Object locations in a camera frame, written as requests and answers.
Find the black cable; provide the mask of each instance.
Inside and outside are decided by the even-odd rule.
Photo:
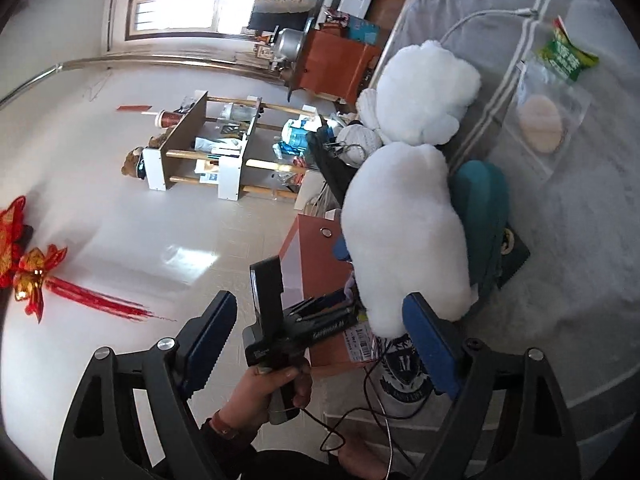
[[[422,400],[422,402],[420,403],[420,406],[418,406],[409,415],[401,415],[401,416],[385,415],[385,413],[378,412],[377,410],[375,410],[373,408],[373,406],[372,406],[372,404],[370,402],[370,399],[369,399],[369,394],[367,393],[367,380],[369,380],[371,386],[375,387],[374,384],[373,384],[373,381],[372,381],[372,379],[370,377],[371,373],[373,372],[373,370],[375,370],[376,366],[378,366],[382,362],[382,359],[385,357],[386,353],[391,348],[391,345],[392,345],[392,343],[390,342],[386,346],[386,348],[384,349],[382,354],[380,354],[380,357],[377,358],[377,360],[373,364],[373,366],[369,370],[367,370],[367,372],[365,373],[364,382],[362,383],[362,386],[363,386],[363,390],[364,390],[365,400],[367,401],[367,405],[368,405],[367,408],[358,407],[358,408],[351,408],[350,410],[347,410],[347,412],[345,412],[344,415],[341,416],[340,419],[338,419],[338,422],[336,422],[333,427],[330,427],[329,425],[325,424],[324,422],[322,422],[321,420],[319,420],[315,416],[311,415],[311,413],[309,413],[307,410],[302,409],[302,411],[305,412],[313,421],[317,422],[318,424],[320,424],[323,428],[325,428],[328,431],[327,436],[324,438],[324,440],[320,444],[320,451],[323,451],[323,452],[338,451],[342,446],[344,446],[344,444],[346,444],[346,439],[338,431],[336,431],[336,429],[338,428],[338,426],[340,426],[342,424],[344,419],[348,415],[351,415],[351,413],[353,413],[353,412],[369,412],[369,413],[371,413],[376,425],[380,428],[380,430],[383,431],[383,433],[386,434],[386,429],[385,429],[384,426],[382,426],[382,424],[378,420],[378,418],[377,418],[378,416],[381,416],[383,418],[387,418],[387,419],[390,419],[390,420],[409,420],[410,418],[413,418],[415,415],[417,415],[420,412],[421,409],[423,409],[424,405],[427,403],[427,400],[429,399],[428,396],[425,397]],[[325,449],[324,448],[324,444],[326,444],[326,442],[329,440],[329,438],[332,436],[332,434],[335,434],[336,436],[338,436],[342,440],[342,442],[336,447],[333,447],[333,448],[330,448],[330,449]],[[414,469],[416,469],[414,461],[411,459],[411,457],[409,457],[407,455],[407,453],[404,451],[404,449],[402,449],[402,447],[393,439],[393,437],[391,438],[391,443],[394,446],[394,448],[396,448],[396,450],[404,457],[404,459],[407,460],[407,462],[409,464],[411,464],[411,466]]]

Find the bare foot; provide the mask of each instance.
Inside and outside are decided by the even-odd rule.
[[[338,450],[338,461],[349,474],[364,480],[383,480],[386,465],[367,447],[358,435],[346,434],[346,443]]]

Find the person's hand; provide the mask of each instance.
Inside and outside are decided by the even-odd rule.
[[[296,395],[293,405],[306,408],[311,401],[311,370],[307,360],[302,366],[288,367],[261,375],[258,368],[250,367],[240,379],[229,401],[218,413],[220,419],[234,430],[255,431],[269,420],[271,394],[294,381]]]

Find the green snack bag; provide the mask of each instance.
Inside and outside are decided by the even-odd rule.
[[[548,65],[562,77],[575,81],[585,68],[596,66],[598,56],[577,48],[569,39],[562,18],[554,20],[554,38],[538,51]]]

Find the brown plush toy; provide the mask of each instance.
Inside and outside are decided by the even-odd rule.
[[[147,147],[155,149],[160,148],[160,146],[162,146],[162,144],[164,144],[164,142],[169,138],[172,130],[173,128],[168,128],[163,134],[158,135],[157,137],[151,137]],[[139,146],[127,154],[127,158],[124,160],[124,164],[120,170],[124,176],[140,178],[138,174],[138,163],[140,161],[140,156],[142,156],[143,149],[144,148],[142,146]]]

